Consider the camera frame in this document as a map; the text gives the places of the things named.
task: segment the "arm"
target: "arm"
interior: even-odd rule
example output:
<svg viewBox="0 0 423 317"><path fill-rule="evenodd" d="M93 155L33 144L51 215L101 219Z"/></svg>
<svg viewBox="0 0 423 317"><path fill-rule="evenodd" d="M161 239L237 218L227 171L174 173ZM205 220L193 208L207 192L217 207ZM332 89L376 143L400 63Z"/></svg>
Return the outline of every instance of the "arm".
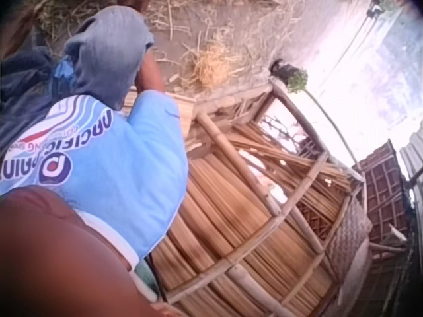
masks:
<svg viewBox="0 0 423 317"><path fill-rule="evenodd" d="M0 280L8 295L41 316L162 316L101 241L33 208L0 202Z"/></svg>
<svg viewBox="0 0 423 317"><path fill-rule="evenodd" d="M165 83L161 77L160 69L155 61L152 49L148 49L144 55L144 60L135 78L135 86L138 93L145 90L165 92Z"/></svg>

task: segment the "light blue shirt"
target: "light blue shirt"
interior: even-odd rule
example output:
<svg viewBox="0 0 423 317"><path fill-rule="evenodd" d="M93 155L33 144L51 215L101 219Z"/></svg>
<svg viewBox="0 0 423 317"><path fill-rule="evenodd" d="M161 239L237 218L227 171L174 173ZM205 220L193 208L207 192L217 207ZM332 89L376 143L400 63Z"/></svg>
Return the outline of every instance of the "light blue shirt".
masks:
<svg viewBox="0 0 423 317"><path fill-rule="evenodd" d="M111 227L143 258L166 233L186 191L178 107L149 90L126 119L91 96L66 98L10 146L0 176L0 194L47 187L80 215Z"/></svg>

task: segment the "dirt ground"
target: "dirt ground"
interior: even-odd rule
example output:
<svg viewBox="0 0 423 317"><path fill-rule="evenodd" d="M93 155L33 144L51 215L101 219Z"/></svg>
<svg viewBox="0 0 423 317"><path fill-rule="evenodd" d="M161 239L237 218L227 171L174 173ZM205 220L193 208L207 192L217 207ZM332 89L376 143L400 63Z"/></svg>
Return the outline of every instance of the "dirt ground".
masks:
<svg viewBox="0 0 423 317"><path fill-rule="evenodd" d="M268 67L276 58L306 66L319 53L331 21L348 0L278 1L151 0L147 23L155 36L156 58L167 90L212 98L265 83ZM48 0L40 20L52 53L58 58L78 24L114 3ZM223 48L222 58L229 65L227 80L204 88L194 66L199 55L215 44Z"/></svg>

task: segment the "logo on shirt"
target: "logo on shirt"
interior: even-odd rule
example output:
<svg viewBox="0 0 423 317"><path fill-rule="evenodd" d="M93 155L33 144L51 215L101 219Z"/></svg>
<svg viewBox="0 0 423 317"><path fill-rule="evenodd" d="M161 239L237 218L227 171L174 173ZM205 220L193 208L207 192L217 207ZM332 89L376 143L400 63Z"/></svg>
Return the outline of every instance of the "logo on shirt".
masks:
<svg viewBox="0 0 423 317"><path fill-rule="evenodd" d="M44 121L10 146L0 166L0 185L3 180L14 186L24 182L60 185L68 180L73 169L70 151L88 146L113 123L110 108L94 115L96 105L104 106L97 101L87 104L88 97L84 98L70 97L55 104Z"/></svg>
<svg viewBox="0 0 423 317"><path fill-rule="evenodd" d="M72 170L72 161L65 153L52 153L41 162L38 179L41 184L64 183Z"/></svg>

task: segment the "hand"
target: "hand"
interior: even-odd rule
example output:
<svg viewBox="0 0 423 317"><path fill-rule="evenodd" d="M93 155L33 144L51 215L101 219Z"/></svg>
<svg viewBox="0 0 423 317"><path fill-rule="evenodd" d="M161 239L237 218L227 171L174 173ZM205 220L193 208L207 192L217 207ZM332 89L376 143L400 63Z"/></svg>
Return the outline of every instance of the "hand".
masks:
<svg viewBox="0 0 423 317"><path fill-rule="evenodd" d="M138 93L149 89L165 92L165 83L151 49L144 54L144 60L135 78L135 86Z"/></svg>

